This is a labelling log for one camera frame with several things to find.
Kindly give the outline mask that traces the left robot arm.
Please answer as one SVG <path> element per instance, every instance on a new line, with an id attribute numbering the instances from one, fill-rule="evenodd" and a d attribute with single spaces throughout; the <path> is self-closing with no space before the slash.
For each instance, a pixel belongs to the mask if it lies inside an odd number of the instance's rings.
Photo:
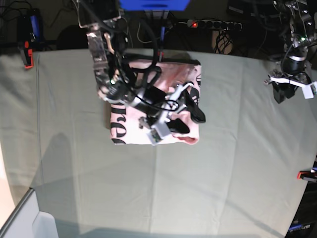
<path id="1" fill-rule="evenodd" d="M 274 0 L 273 6 L 280 13 L 280 25 L 267 29 L 279 33 L 284 41 L 284 54 L 264 83 L 272 86 L 273 97 L 279 104 L 292 98 L 298 89 L 305 99 L 312 99 L 317 95 L 317 82 L 312 80 L 308 54 L 317 44 L 317 2 Z"/>

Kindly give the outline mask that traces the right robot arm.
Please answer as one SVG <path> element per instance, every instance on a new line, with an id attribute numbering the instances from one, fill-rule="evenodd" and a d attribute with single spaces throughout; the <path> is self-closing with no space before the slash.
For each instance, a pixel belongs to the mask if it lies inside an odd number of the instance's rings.
<path id="1" fill-rule="evenodd" d="M 199 108 L 202 67 L 196 60 L 164 59 L 162 38 L 151 39 L 150 57 L 127 52 L 124 10 L 140 10 L 124 0 L 79 0 L 78 23 L 87 30 L 98 96 L 110 105 L 110 138 L 116 145 L 159 145 L 199 141 L 206 116 Z"/>

